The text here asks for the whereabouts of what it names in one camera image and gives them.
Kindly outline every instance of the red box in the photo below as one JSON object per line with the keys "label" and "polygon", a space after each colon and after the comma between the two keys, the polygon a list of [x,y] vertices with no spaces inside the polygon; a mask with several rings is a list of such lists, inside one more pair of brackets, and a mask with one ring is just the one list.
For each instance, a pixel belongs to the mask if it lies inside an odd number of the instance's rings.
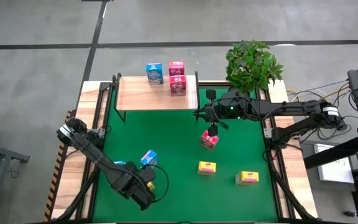
{"label": "red box", "polygon": [[174,75],[169,77],[171,96],[186,96],[186,75]]}
{"label": "red box", "polygon": [[184,75],[185,74],[185,61],[170,61],[168,65],[169,75]]}
{"label": "red box", "polygon": [[208,130],[204,132],[201,136],[201,145],[206,147],[209,150],[215,148],[216,143],[218,143],[219,137],[218,136],[208,136]]}

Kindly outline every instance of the potted plant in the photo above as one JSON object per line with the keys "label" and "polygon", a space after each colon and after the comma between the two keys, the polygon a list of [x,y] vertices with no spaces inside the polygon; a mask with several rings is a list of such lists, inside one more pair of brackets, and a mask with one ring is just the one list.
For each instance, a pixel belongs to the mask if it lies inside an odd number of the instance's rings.
{"label": "potted plant", "polygon": [[282,80],[283,65],[277,63],[270,49],[265,43],[259,41],[241,41],[233,44],[233,49],[227,51],[226,67],[227,77],[231,86],[241,94],[246,94],[261,88],[266,90],[270,79],[273,84]]}

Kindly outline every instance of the wooden board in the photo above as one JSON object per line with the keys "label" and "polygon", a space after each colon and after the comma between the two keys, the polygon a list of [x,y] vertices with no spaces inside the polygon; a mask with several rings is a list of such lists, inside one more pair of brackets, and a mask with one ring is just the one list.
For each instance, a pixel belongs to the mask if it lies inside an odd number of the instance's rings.
{"label": "wooden board", "polygon": [[117,110],[194,110],[197,109],[196,76],[186,76],[186,96],[171,96],[169,76],[164,84],[149,85],[146,76],[121,77]]}
{"label": "wooden board", "polygon": [[[83,88],[81,90],[80,102],[77,107],[76,117],[82,119],[89,128],[92,127],[93,124],[100,83],[101,81],[84,82]],[[269,85],[269,92],[270,99],[272,102],[288,101],[284,82],[276,82],[275,86]],[[104,108],[106,106],[106,96],[103,96],[103,102],[104,103],[101,109],[102,113],[104,112]],[[103,115],[101,114],[98,122],[99,127],[101,126],[102,118]],[[275,122],[278,127],[282,128],[285,128],[294,123],[293,118],[291,116],[277,116],[275,117]],[[292,139],[289,143],[295,146],[299,146],[299,142],[297,140]],[[317,217],[317,211],[314,205],[313,195],[311,193],[310,184],[301,151],[288,147],[282,152],[291,191],[295,194],[302,206],[304,206],[311,215]],[[78,193],[81,186],[83,171],[85,167],[85,160],[85,156],[82,155],[80,152],[74,153],[68,159],[66,159],[62,171],[62,178],[58,187],[55,206],[52,212],[52,218],[57,218],[59,215],[61,215],[73,201],[75,195]],[[281,189],[279,190],[279,194],[284,217],[288,217],[285,196]],[[86,217],[86,212],[88,210],[90,199],[89,195],[90,192],[87,193],[87,197],[85,199],[83,217]]]}

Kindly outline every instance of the green tabletop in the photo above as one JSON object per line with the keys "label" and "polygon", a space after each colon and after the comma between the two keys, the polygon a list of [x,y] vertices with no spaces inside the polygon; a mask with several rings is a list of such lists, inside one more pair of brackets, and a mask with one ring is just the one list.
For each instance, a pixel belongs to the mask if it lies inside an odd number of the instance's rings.
{"label": "green tabletop", "polygon": [[[227,91],[217,88],[217,96]],[[201,105],[207,103],[200,88]],[[123,123],[111,109],[104,152],[113,161],[134,161],[149,150],[158,154],[158,164],[170,178],[168,195],[141,211],[111,189],[101,173],[94,222],[272,222],[277,221],[267,163],[262,159],[264,140],[259,122],[226,120],[229,129],[219,127],[219,141],[213,151],[200,145],[209,123],[196,121],[192,111],[128,111]],[[212,176],[198,175],[199,161],[216,162]],[[259,173],[255,185],[235,185],[242,170]],[[166,188],[158,169],[153,181],[157,198]]]}

